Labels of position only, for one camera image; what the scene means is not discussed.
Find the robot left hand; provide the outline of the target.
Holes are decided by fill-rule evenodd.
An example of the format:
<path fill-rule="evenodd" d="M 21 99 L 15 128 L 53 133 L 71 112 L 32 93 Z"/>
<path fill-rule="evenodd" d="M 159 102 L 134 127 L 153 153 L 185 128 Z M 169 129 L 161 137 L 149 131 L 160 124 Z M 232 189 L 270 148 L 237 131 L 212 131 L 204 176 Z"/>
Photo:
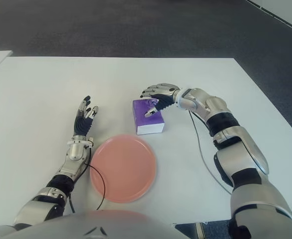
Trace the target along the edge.
<path fill-rule="evenodd" d="M 91 129 L 93 120 L 98 113 L 98 106 L 90 108 L 91 97 L 86 96 L 80 103 L 74 121 L 73 136 L 87 136 Z"/>

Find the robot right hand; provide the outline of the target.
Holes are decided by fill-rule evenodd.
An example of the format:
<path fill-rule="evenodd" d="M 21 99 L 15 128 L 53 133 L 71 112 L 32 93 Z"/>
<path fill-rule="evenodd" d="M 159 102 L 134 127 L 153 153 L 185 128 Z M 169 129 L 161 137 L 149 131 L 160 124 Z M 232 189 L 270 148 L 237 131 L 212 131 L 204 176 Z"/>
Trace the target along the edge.
<path fill-rule="evenodd" d="M 149 109 L 144 116 L 149 118 L 156 112 L 173 105 L 176 102 L 176 97 L 180 90 L 181 89 L 178 86 L 167 83 L 156 84 L 145 89 L 140 97 L 157 99 L 158 102 L 155 106 Z"/>

